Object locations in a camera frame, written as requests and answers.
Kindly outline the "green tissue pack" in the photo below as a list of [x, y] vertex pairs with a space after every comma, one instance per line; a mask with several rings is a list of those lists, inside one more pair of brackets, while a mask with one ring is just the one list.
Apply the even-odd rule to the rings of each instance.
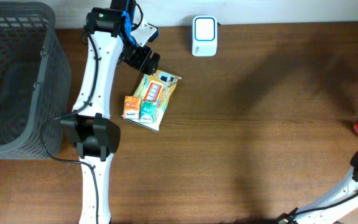
[[140, 109], [141, 123], [152, 124], [155, 122], [155, 116], [157, 112], [157, 103], [151, 101], [143, 101]]

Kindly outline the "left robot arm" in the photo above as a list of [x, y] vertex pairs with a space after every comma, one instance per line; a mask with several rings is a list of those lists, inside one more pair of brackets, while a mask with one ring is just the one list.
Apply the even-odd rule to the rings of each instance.
[[110, 120], [110, 96], [119, 62], [151, 75], [160, 55], [146, 44], [158, 28], [136, 22], [135, 0], [115, 0], [108, 8], [95, 7], [86, 16], [88, 56], [80, 93], [72, 114], [60, 120], [76, 148], [83, 177], [80, 223], [110, 223], [109, 170], [119, 147], [121, 130]]

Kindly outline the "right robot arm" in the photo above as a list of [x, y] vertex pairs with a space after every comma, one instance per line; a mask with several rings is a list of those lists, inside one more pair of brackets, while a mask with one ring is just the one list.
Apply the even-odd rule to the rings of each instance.
[[283, 213], [277, 218], [283, 224], [336, 223], [358, 208], [358, 151], [350, 161], [350, 169], [330, 191], [313, 203]]

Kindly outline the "orange tissue pack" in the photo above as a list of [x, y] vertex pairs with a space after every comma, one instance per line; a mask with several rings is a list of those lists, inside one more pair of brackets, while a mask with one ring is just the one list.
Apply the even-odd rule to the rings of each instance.
[[134, 96], [125, 96], [124, 110], [122, 117], [124, 119], [139, 119], [141, 99]]

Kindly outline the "yellow snack bag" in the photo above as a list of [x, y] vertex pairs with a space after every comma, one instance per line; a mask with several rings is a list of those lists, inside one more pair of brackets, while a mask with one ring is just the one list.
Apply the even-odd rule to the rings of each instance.
[[160, 123], [162, 122], [162, 118], [167, 109], [170, 97], [174, 92], [179, 80], [181, 80], [181, 77], [168, 72], [164, 72], [162, 70], [157, 70], [152, 75], [144, 74], [132, 96], [140, 98], [141, 104], [143, 101], [151, 101], [157, 103], [155, 122], [152, 124], [147, 124], [141, 123], [139, 119], [126, 120], [129, 120], [133, 123], [158, 132]]

